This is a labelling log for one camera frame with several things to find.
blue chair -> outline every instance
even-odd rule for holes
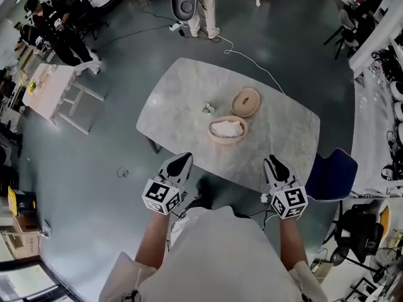
[[[348,197],[353,187],[358,164],[346,152],[337,148],[330,157],[316,153],[305,190],[317,201],[339,201]]]

marble table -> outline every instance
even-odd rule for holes
[[[214,118],[231,115],[231,102],[243,87],[261,96],[247,118],[248,135],[235,145],[220,145],[208,135]],[[207,102],[213,116],[202,113]],[[255,191],[268,190],[263,159],[275,154],[307,182],[319,140],[317,115],[288,96],[252,78],[191,59],[178,59],[151,92],[137,129],[174,154],[191,152],[195,165]]]

white shelf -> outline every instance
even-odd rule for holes
[[[386,133],[394,127],[393,99],[381,68],[374,73],[371,67],[366,67],[363,74],[364,86],[355,81],[356,111],[351,156],[358,163],[358,172],[353,190],[385,194],[392,183],[383,179],[380,173],[383,167],[392,163]]]

white pants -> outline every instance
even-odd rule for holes
[[[206,18],[207,31],[212,33],[215,28],[215,0],[201,0],[207,10],[203,9],[202,4],[197,1],[196,13],[192,19],[188,21],[190,31],[196,33],[200,29],[200,16],[198,13],[204,11],[204,17]]]

concrete floor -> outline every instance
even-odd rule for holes
[[[144,0],[124,0],[107,16],[96,42],[106,42],[170,21],[141,12]],[[150,3],[153,12],[171,15],[169,0]],[[235,49],[270,70],[283,90],[319,115],[319,153],[334,148],[351,150],[354,125],[353,73],[344,53],[334,61],[334,46],[323,41],[338,25],[333,0],[217,0],[217,24]],[[98,55],[105,68],[96,77],[83,73],[79,80],[105,94],[105,102],[84,95],[76,120],[91,126],[81,133],[60,118],[60,130],[36,113],[23,125],[23,153],[18,163],[21,187],[38,196],[40,215],[52,226],[44,241],[44,261],[83,300],[96,301],[119,252],[134,256],[151,212],[141,200],[146,180],[170,156],[156,155],[135,125],[140,111],[163,73],[179,57],[219,65],[253,77],[273,88],[270,76],[239,55],[225,55],[227,42],[182,38],[167,28],[139,33],[103,47]],[[128,170],[126,178],[116,175]],[[187,189],[205,172],[194,167]],[[262,209],[259,194],[210,175],[216,206],[232,204],[245,215]],[[177,210],[186,206],[184,203]],[[311,203],[298,226],[313,258],[331,223],[334,204]],[[253,217],[257,222],[263,214]],[[278,222],[265,230],[278,250]]]

